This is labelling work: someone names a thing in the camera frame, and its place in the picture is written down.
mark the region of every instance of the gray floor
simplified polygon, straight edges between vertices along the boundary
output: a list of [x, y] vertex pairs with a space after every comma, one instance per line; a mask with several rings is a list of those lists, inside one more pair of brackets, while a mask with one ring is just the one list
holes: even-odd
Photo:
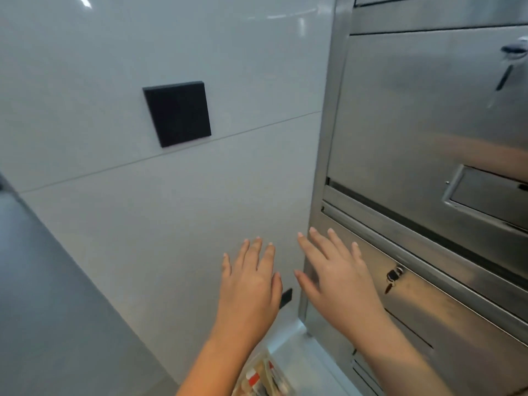
[[172, 396], [176, 390], [46, 228], [0, 192], [0, 394]]

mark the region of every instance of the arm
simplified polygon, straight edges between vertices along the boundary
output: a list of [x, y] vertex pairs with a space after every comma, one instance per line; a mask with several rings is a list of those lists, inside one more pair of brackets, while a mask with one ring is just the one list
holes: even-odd
[[231, 266], [222, 262], [222, 284], [216, 322], [176, 396], [231, 396], [255, 346], [273, 324], [281, 303], [282, 281], [273, 275], [275, 247], [245, 240]]
[[357, 243], [352, 252], [336, 233], [329, 239], [310, 228], [319, 247], [299, 233], [298, 241], [319, 276], [295, 276], [313, 306], [360, 351], [390, 396], [450, 396], [452, 393], [393, 324], [381, 304]]

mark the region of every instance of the left hand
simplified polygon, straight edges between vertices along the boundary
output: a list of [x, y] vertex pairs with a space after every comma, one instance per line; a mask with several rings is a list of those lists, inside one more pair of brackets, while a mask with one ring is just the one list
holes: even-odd
[[260, 260], [262, 239], [242, 244], [233, 266], [224, 254], [222, 284], [211, 339], [250, 353], [264, 338], [279, 312], [282, 281], [273, 274], [275, 247], [270, 243]]

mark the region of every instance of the finger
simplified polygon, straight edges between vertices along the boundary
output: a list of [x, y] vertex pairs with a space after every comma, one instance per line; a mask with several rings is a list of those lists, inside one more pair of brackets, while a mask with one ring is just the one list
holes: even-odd
[[266, 276], [266, 278], [271, 279], [271, 275], [273, 275], [273, 262], [275, 259], [275, 246], [273, 246], [272, 243], [270, 243], [266, 250], [264, 251], [264, 256], [260, 260], [258, 271]]
[[352, 255], [350, 254], [347, 246], [345, 246], [345, 243], [343, 243], [343, 241], [339, 238], [339, 236], [337, 236], [337, 233], [335, 233], [332, 228], [328, 230], [328, 238], [334, 244], [341, 257], [347, 261], [352, 261]]
[[222, 260], [222, 279], [229, 278], [231, 275], [231, 264], [229, 263], [228, 253], [224, 253], [224, 259]]
[[314, 307], [319, 310], [321, 293], [319, 292], [317, 287], [313, 284], [312, 280], [308, 278], [307, 274], [305, 274], [304, 272], [295, 270], [294, 274], [295, 278], [297, 278], [297, 282], [299, 282], [302, 291], [306, 293], [308, 299], [314, 305]]
[[308, 260], [319, 273], [320, 269], [328, 262], [326, 257], [300, 232], [297, 234], [297, 241]]
[[312, 237], [315, 244], [319, 246], [319, 248], [328, 260], [335, 260], [341, 257], [334, 244], [326, 237], [321, 235], [319, 232], [317, 232], [317, 229], [315, 229], [313, 226], [310, 228], [310, 236]]
[[363, 258], [361, 257], [361, 250], [360, 247], [356, 242], [352, 243], [352, 258], [356, 263], [363, 262]]
[[244, 258], [244, 270], [257, 270], [261, 248], [262, 239], [260, 237], [257, 237], [255, 240], [253, 240], [251, 247], [249, 247], [249, 250], [246, 253], [246, 258]]
[[235, 271], [241, 271], [242, 267], [244, 265], [244, 258], [246, 257], [247, 250], [249, 249], [249, 240], [244, 240], [244, 243], [242, 243], [242, 247], [240, 248], [240, 251], [238, 252], [238, 256], [236, 257], [236, 260], [234, 262], [234, 270]]
[[280, 273], [275, 273], [271, 279], [271, 305], [279, 311], [282, 299], [282, 279]]

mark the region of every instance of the tile grout line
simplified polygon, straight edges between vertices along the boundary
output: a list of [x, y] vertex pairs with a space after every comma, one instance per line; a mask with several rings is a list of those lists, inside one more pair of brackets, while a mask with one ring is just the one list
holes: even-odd
[[68, 179], [58, 180], [57, 182], [49, 183], [49, 184], [47, 184], [47, 185], [43, 185], [43, 186], [38, 186], [38, 187], [36, 187], [36, 188], [34, 188], [34, 189], [24, 190], [23, 192], [19, 192], [18, 194], [23, 195], [23, 194], [30, 193], [30, 192], [36, 192], [36, 191], [39, 191], [39, 190], [44, 189], [44, 188], [46, 188], [46, 187], [59, 185], [59, 184], [64, 183], [64, 182], [69, 182], [70, 180], [81, 179], [81, 178], [84, 178], [84, 177], [86, 177], [86, 176], [91, 176], [91, 175], [95, 175], [95, 174], [100, 174], [100, 173], [102, 173], [102, 172], [110, 171], [110, 170], [112, 170], [112, 169], [116, 169], [116, 168], [125, 167], [125, 166], [127, 166], [127, 165], [132, 165], [132, 164], [140, 163], [140, 162], [142, 162], [142, 161], [146, 161], [146, 160], [149, 160], [149, 159], [152, 159], [152, 158], [162, 157], [162, 156], [167, 156], [167, 155], [172, 154], [172, 153], [175, 153], [175, 152], [181, 152], [182, 150], [187, 150], [187, 149], [189, 149], [189, 148], [193, 148], [193, 147], [197, 147], [197, 146], [201, 146], [201, 145], [210, 144], [210, 143], [213, 143], [213, 142], [218, 141], [218, 140], [227, 139], [227, 138], [230, 138], [230, 137], [233, 137], [233, 136], [237, 136], [237, 135], [239, 135], [239, 134], [244, 134], [244, 133], [248, 133], [248, 132], [253, 132], [254, 130], [267, 128], [267, 127], [269, 127], [269, 126], [277, 125], [277, 124], [279, 124], [279, 123], [283, 123], [283, 122], [288, 122], [288, 121], [291, 121], [291, 120], [293, 120], [293, 119], [298, 119], [298, 118], [302, 118], [302, 117], [307, 117], [308, 115], [317, 114], [317, 113], [320, 113], [320, 112], [321, 112], [321, 111], [313, 111], [313, 112], [309, 112], [309, 113], [306, 113], [306, 114], [303, 114], [303, 115], [299, 115], [298, 117], [284, 119], [284, 120], [282, 120], [282, 121], [269, 123], [269, 124], [267, 124], [267, 125], [259, 126], [259, 127], [257, 127], [257, 128], [248, 129], [248, 130], [245, 130], [245, 131], [243, 131], [243, 132], [238, 132], [238, 133], [228, 134], [227, 136], [220, 137], [220, 138], [218, 138], [218, 139], [212, 139], [212, 140], [210, 140], [210, 141], [206, 141], [206, 142], [203, 142], [203, 143], [199, 143], [199, 144], [195, 144], [195, 145], [189, 145], [188, 147], [182, 147], [181, 149], [174, 150], [174, 151], [172, 151], [172, 152], [164, 152], [164, 153], [161, 153], [161, 154], [156, 154], [155, 156], [150, 156], [150, 157], [142, 158], [142, 159], [139, 159], [139, 160], [131, 161], [131, 162], [129, 162], [129, 163], [125, 163], [125, 164], [121, 164], [121, 165], [116, 165], [116, 166], [114, 166], [114, 167], [109, 167], [109, 168], [100, 169], [99, 171], [95, 171], [95, 172], [89, 172], [89, 173], [87, 173], [87, 174], [82, 174], [82, 175], [79, 175], [79, 176], [75, 176], [75, 177], [73, 177], [73, 178], [68, 178]]

